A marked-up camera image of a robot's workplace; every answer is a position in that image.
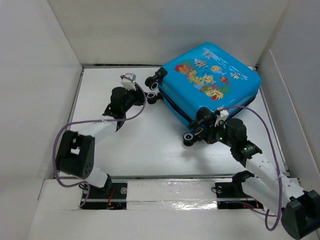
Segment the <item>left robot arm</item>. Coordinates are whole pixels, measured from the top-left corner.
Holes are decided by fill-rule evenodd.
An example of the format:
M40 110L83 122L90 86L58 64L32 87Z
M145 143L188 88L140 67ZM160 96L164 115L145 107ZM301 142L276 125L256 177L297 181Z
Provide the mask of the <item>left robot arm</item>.
M133 106L145 108L146 93L138 83L116 87L111 92L110 103L98 119L74 121L57 133L52 147L53 174L64 188L86 185L94 187L95 194L107 198L111 194L111 177L95 166L97 143L117 132L129 118L126 113ZM63 183L59 174L65 173L79 179L73 184Z

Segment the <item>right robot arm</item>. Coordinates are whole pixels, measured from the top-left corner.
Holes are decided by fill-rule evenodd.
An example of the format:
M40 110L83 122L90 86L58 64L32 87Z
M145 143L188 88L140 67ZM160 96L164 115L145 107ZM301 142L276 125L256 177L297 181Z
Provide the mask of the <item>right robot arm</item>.
M232 157L246 169L232 178L231 191L235 196L246 194L262 203L295 240L319 229L319 193L305 190L278 171L262 150L248 140L242 120L218 119L210 131L210 137L227 145Z

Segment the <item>blue hard-shell suitcase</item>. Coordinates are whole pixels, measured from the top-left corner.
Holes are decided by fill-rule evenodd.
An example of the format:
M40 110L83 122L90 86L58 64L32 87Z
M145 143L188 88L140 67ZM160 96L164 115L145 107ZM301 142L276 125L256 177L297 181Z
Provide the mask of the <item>blue hard-shell suitcase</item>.
M219 48L203 43L162 65L144 84L148 103L163 100L187 127L185 146L204 140L213 144L217 109L227 108L230 119L258 94L261 78L252 69Z

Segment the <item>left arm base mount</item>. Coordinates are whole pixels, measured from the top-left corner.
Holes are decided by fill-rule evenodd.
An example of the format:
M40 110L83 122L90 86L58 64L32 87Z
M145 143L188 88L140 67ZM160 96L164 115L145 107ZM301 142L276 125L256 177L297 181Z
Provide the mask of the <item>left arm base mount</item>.
M82 196L80 208L83 210L126 210L127 209L127 182L113 182L107 192L91 187L88 194L87 187L81 186Z

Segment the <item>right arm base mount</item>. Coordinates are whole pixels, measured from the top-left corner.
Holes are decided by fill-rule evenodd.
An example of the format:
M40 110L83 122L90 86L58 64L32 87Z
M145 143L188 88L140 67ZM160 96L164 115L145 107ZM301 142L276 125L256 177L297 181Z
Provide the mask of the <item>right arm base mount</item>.
M242 191L236 190L231 182L216 182L211 188L216 194L219 210L253 209L262 210L263 204Z

